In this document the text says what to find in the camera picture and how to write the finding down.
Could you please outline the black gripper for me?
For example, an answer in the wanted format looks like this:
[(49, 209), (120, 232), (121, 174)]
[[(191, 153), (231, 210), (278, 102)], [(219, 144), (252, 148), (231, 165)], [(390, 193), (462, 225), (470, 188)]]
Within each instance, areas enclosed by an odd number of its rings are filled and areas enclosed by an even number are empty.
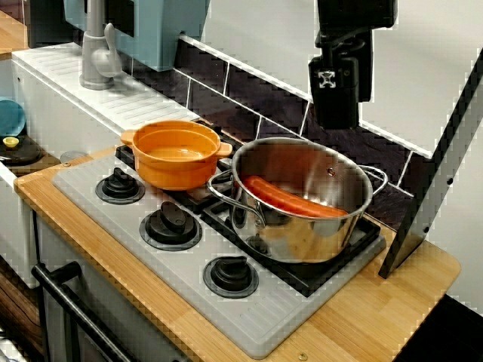
[(372, 31), (319, 33), (315, 46), (321, 55), (309, 63), (309, 79), (316, 121), (323, 129), (356, 128), (358, 103), (371, 99)]

